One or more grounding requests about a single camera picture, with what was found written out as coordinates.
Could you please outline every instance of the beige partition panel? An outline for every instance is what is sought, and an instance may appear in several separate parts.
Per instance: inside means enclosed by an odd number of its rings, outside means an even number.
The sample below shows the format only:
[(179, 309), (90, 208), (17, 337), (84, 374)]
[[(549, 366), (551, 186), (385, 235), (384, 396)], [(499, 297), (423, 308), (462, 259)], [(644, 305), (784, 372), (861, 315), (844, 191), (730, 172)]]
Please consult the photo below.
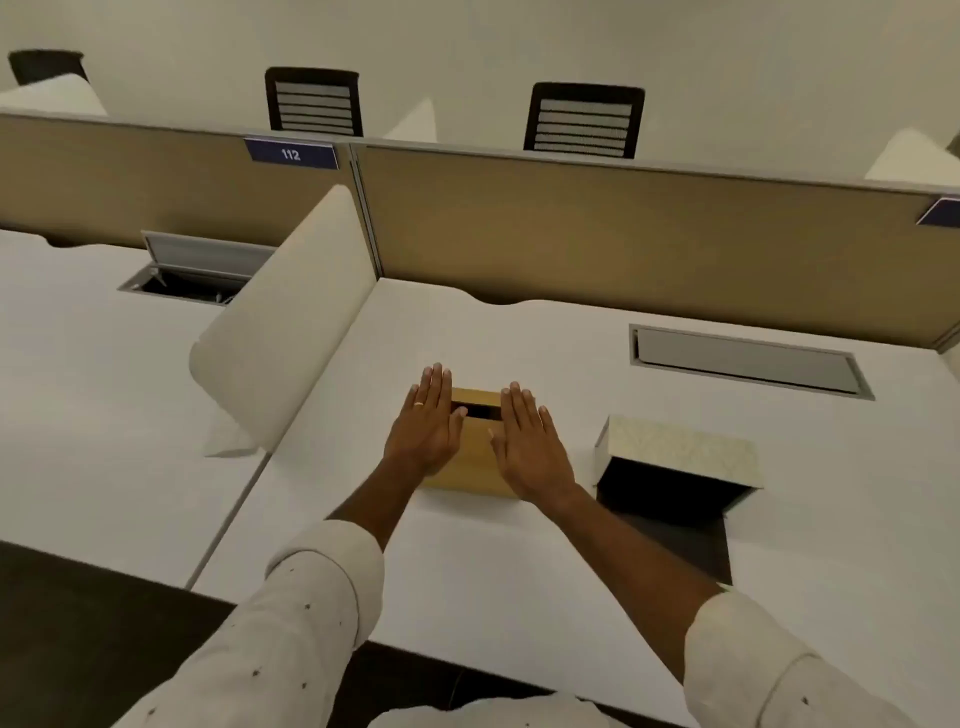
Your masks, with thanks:
[(960, 231), (898, 192), (360, 147), (383, 273), (932, 347), (960, 321)]
[(0, 114), (0, 228), (142, 247), (140, 231), (279, 245), (339, 170), (255, 162), (242, 134)]

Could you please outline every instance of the tissue box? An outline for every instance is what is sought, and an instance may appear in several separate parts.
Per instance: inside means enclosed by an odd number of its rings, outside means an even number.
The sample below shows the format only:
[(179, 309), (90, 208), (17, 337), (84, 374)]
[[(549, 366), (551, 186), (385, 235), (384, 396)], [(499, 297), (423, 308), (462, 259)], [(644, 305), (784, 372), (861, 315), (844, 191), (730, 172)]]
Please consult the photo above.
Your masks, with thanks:
[(762, 488), (747, 440), (611, 415), (595, 448), (597, 500), (612, 511), (701, 526)]
[(500, 477), (496, 457), (490, 447), (490, 434), (503, 434), (500, 417), (500, 393), (478, 389), (453, 388), (453, 406), (467, 408), (460, 451), (436, 475), (426, 478), (423, 485), (449, 491), (464, 491), (481, 496), (516, 498), (516, 494)]

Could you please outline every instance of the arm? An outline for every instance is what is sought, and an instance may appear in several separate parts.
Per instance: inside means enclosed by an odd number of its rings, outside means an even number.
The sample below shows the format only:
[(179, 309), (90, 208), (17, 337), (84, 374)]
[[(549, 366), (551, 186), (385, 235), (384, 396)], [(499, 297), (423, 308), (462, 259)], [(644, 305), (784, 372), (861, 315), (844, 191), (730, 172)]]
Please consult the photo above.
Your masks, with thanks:
[(780, 627), (759, 605), (634, 531), (590, 497), (546, 407), (514, 382), (501, 395), (497, 465), (596, 571), (640, 635), (684, 684), (704, 728), (915, 728)]
[(643, 639), (680, 682), (684, 639), (700, 607), (722, 592), (709, 577), (631, 528), (573, 479), (546, 407), (514, 382), (501, 393), (497, 464), (516, 493), (553, 521), (616, 597)]
[(450, 414), (451, 386), (439, 364), (424, 370), (370, 477), (275, 555), (263, 586), (117, 726), (326, 725), (380, 615), (383, 548), (423, 477), (459, 447), (466, 411)]
[(332, 520), (356, 523), (386, 548), (414, 491), (438, 473), (460, 449), (467, 410), (450, 413), (453, 375), (438, 363), (423, 370), (400, 408), (383, 460), (343, 504)]

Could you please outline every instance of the floor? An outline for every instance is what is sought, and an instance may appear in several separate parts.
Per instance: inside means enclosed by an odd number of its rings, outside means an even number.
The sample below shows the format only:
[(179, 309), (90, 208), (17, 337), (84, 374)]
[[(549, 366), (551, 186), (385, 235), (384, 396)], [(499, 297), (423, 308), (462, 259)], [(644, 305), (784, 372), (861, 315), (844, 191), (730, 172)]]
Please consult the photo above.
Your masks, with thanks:
[[(0, 724), (108, 728), (170, 677), (231, 604), (0, 542)], [(540, 688), (367, 643), (354, 654), (331, 728), (384, 711), (442, 710)], [(600, 706), (630, 726), (667, 723)]]

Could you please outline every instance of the number sign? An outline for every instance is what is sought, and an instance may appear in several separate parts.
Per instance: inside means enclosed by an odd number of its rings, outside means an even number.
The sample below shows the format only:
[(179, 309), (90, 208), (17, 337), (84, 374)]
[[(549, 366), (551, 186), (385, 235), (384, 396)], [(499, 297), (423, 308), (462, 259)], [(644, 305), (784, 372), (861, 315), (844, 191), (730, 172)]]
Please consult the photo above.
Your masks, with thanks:
[(339, 169), (337, 153), (332, 144), (314, 144), (280, 139), (256, 139), (248, 137), (247, 151), (253, 161), (272, 164), (295, 164), (299, 167)]

